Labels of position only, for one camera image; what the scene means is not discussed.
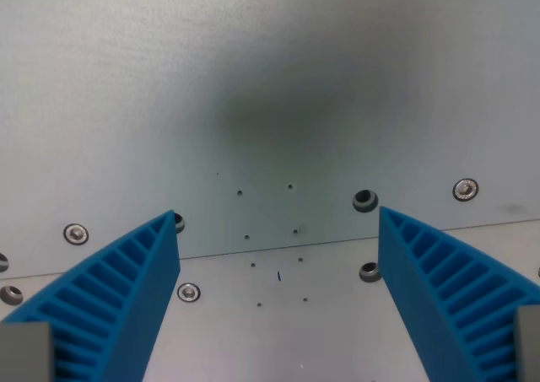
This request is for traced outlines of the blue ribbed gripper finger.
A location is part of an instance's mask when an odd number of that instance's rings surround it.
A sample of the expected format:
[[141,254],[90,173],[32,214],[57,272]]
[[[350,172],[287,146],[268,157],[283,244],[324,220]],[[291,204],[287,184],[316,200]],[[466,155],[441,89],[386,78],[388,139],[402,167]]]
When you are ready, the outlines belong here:
[[3,323],[51,327],[55,381],[140,381],[179,273],[168,211],[81,261]]
[[379,272],[431,381],[516,381],[514,318],[539,286],[482,251],[382,207]]

